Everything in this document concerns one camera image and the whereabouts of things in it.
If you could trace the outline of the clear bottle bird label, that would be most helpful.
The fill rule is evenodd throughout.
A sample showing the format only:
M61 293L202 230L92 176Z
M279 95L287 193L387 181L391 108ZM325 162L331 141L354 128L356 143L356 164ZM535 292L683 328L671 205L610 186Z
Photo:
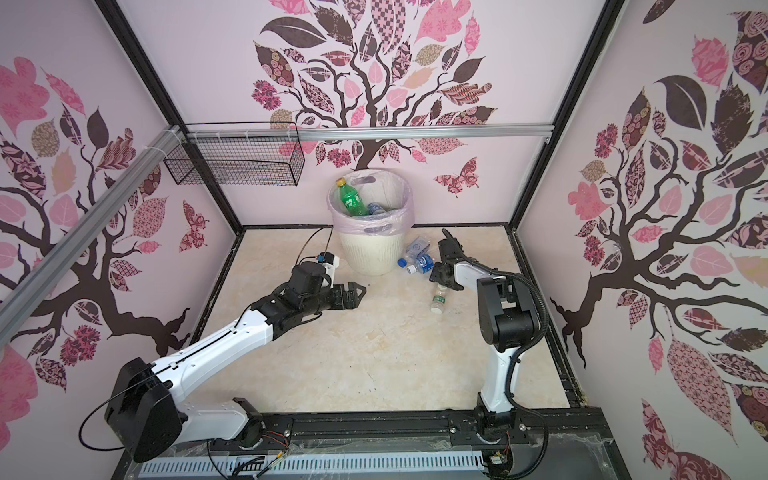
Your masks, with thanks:
M435 283L430 311L434 314L442 314L445 310L448 288L440 283Z

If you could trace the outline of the Pepsi water bottle blue label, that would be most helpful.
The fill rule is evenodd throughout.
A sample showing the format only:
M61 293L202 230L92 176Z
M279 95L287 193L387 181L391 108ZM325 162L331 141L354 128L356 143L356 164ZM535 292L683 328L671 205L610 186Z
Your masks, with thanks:
M374 215L380 215L380 214L386 213L387 210L380 204L376 202L371 202L368 204L368 212L371 216L374 216Z

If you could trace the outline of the green bottle yellow cap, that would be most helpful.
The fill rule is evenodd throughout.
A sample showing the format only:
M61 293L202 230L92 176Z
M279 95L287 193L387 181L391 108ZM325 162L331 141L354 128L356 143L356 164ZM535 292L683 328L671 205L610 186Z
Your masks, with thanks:
M347 183L344 178L336 181L339 199L344 206L347 214L351 217L368 216L368 207L363 202L358 191Z

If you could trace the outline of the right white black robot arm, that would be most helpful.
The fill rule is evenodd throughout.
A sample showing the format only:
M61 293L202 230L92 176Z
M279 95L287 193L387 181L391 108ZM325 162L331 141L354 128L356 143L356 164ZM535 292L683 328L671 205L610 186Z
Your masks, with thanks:
M478 325L490 347L476 415L487 425L510 424L524 408L515 401L523 355L546 335L551 317L541 291L525 276L482 264L465 254L447 229L429 280L443 289L476 294Z

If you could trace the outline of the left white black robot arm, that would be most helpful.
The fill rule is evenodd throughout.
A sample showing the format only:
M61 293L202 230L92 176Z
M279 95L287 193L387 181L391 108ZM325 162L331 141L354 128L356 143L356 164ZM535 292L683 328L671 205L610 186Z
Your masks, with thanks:
M324 311L359 307L367 289L356 282L337 284L339 263L305 261L288 281L248 305L221 329L173 354L147 363L141 358L120 370L106 405L105 421L136 463L159 457L174 445L230 441L256 447L266 431L264 417L242 397L215 406L189 402L213 376L250 352Z

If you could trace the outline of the Pocari bottle near bin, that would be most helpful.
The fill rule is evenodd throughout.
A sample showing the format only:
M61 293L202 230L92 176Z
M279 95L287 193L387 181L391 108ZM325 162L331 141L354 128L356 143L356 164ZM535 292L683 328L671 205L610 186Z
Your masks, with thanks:
M420 253L406 266L409 274L426 274L433 270L434 260L428 253Z

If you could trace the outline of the white ribbed waste bin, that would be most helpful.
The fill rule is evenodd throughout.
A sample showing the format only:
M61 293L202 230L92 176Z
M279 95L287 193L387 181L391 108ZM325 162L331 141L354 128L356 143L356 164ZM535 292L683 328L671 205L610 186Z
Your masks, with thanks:
M404 250L405 235L357 235L341 233L342 258L357 273L382 276L397 267Z

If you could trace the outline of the pink plastic bin liner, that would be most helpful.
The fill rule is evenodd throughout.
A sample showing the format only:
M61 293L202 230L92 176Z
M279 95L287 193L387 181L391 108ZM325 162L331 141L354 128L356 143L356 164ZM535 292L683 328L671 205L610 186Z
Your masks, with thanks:
M326 194L332 224L338 233L357 235L404 234L415 224L413 190L407 180L389 170L360 170L343 176L355 188L365 205L376 202L387 212L351 217L342 205L334 184Z

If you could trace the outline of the crushed clear bottle blue cap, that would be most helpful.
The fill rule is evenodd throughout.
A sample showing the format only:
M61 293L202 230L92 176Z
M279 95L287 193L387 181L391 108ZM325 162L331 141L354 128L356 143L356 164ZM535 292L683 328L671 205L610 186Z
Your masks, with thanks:
M400 268L405 268L408 264L413 264L419 255L425 253L430 247L430 242L424 237L417 237L404 250L403 256L397 260Z

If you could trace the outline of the aluminium horizontal back rail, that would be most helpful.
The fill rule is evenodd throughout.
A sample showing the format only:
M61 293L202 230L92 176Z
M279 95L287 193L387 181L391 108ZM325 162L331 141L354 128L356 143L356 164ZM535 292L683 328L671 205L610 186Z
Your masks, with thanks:
M186 137L192 141L213 139L253 140L269 138L296 141L345 141L380 139L427 139L427 138L496 138L496 137L545 137L554 131L550 124L482 124L398 127L353 128L285 128L272 129L225 129L206 125L205 129L190 130Z

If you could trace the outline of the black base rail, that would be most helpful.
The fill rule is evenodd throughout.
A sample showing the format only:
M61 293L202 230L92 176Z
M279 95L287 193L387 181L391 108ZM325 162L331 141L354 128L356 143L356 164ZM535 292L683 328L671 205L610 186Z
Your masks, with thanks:
M482 406L473 410L336 413L257 412L248 403L231 410L152 414L147 422L127 423L132 433L120 440L133 459L144 462L176 444L213 441L230 449L285 448L310 440L400 439L439 437L453 446L481 449L526 444L536 435L596 433L611 436L599 408L517 408L491 413Z

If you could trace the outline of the aluminium left side rail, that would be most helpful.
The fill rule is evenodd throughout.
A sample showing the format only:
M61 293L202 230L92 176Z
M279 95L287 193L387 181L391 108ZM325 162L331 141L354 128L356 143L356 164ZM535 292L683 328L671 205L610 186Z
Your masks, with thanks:
M39 266L25 277L1 305L1 344L6 345L28 320L37 306L76 263L91 241L106 227L131 194L174 148L183 134L177 126L167 126L141 151L137 159L109 188L78 223L46 255Z

